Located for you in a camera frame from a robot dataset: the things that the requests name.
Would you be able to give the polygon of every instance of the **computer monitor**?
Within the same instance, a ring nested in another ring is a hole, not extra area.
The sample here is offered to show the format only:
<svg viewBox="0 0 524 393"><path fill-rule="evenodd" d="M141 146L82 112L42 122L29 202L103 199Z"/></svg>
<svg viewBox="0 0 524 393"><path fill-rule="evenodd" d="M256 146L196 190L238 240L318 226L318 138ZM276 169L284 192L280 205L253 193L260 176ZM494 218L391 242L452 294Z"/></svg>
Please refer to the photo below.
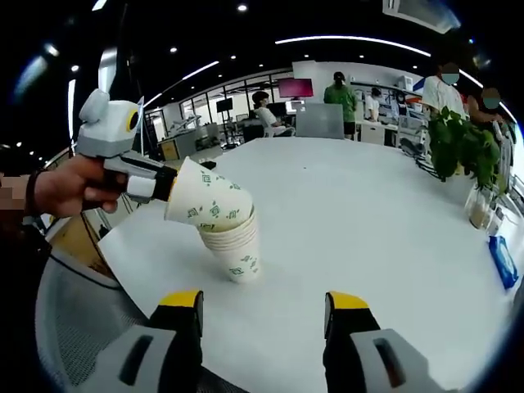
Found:
<svg viewBox="0 0 524 393"><path fill-rule="evenodd" d="M288 115L294 115L296 110L304 105L304 100L299 101L286 101L286 111Z"/></svg>
<svg viewBox="0 0 524 393"><path fill-rule="evenodd" d="M274 104L268 104L268 109L276 117L282 117L287 115L286 103L285 102L275 102Z"/></svg>
<svg viewBox="0 0 524 393"><path fill-rule="evenodd" d="M216 102L216 111L218 113L224 111L230 111L233 108L233 99L228 98L227 100L217 101Z"/></svg>
<svg viewBox="0 0 524 393"><path fill-rule="evenodd" d="M280 79L278 81L280 97L312 97L313 85L311 79Z"/></svg>

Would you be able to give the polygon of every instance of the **human hand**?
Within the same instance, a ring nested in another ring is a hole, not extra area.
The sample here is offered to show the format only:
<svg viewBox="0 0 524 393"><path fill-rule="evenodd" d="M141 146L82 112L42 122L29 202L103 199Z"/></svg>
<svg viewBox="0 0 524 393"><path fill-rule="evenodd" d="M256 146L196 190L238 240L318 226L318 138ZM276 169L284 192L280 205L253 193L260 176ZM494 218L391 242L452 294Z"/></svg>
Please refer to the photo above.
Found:
<svg viewBox="0 0 524 393"><path fill-rule="evenodd" d="M41 213L69 217L82 211L84 201L92 201L100 203L107 213L114 213L120 192L92 187L103 184L104 172L102 160L84 156L75 156L55 170L42 172L34 185L35 207ZM124 174L117 174L122 189L126 180Z"/></svg>
<svg viewBox="0 0 524 393"><path fill-rule="evenodd" d="M497 114L495 114L493 116L493 121L497 121L497 122L502 124L502 123L504 123L504 118L497 113Z"/></svg>

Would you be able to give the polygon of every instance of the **white shirt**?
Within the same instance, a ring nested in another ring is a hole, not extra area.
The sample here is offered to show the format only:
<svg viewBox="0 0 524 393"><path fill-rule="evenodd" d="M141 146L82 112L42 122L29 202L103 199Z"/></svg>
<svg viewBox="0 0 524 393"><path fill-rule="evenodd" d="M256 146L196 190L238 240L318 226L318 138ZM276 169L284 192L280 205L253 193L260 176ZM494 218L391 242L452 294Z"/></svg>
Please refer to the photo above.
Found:
<svg viewBox="0 0 524 393"><path fill-rule="evenodd" d="M438 76L430 76L424 81L422 104L432 106L438 111L442 111L442 108L447 106L450 111L457 112L463 119L466 119L459 92Z"/></svg>
<svg viewBox="0 0 524 393"><path fill-rule="evenodd" d="M364 118L365 119L371 119L371 117L372 117L371 110L373 110L373 111L377 112L377 118L376 119L372 119L372 120L377 121L378 120L378 108L379 107L380 107L380 104L378 103L378 101L376 99L374 99L371 96L366 96L366 113L364 115Z"/></svg>
<svg viewBox="0 0 524 393"><path fill-rule="evenodd" d="M286 131L286 127L281 125L279 127L273 127L271 124L277 122L277 118L268 108L261 106L254 110L255 114L258 116L262 122L262 127L264 127L264 132L268 137L273 137L274 135L279 135Z"/></svg>

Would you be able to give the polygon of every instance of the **green plant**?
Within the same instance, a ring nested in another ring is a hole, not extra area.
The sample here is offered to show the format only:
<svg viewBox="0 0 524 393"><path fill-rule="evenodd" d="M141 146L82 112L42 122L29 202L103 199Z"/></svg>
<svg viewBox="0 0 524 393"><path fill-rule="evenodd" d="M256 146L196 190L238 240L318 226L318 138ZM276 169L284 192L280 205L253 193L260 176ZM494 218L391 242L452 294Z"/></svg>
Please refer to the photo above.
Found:
<svg viewBox="0 0 524 393"><path fill-rule="evenodd" d="M491 124L486 124L485 129L479 128L447 106L431 115L428 126L431 162L440 180L445 182L461 165L464 174L477 179L480 189L493 189L498 181L500 149L490 127Z"/></svg>

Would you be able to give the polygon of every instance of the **stack of paper cups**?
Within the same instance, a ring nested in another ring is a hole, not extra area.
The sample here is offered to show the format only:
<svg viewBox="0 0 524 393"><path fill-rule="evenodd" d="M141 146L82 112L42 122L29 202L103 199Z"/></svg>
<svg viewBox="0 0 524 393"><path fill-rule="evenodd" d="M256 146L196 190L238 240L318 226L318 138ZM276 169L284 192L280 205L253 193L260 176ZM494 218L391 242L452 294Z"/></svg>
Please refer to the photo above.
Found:
<svg viewBox="0 0 524 393"><path fill-rule="evenodd" d="M246 222L252 208L249 192L188 157L174 181L164 218L223 232Z"/></svg>
<svg viewBox="0 0 524 393"><path fill-rule="evenodd" d="M202 241L234 282L249 282L260 274L260 245L255 211L240 226L221 233L199 230Z"/></svg>
<svg viewBox="0 0 524 393"><path fill-rule="evenodd" d="M253 200L237 184L186 158L164 218L194 225L234 282L251 281L260 273Z"/></svg>

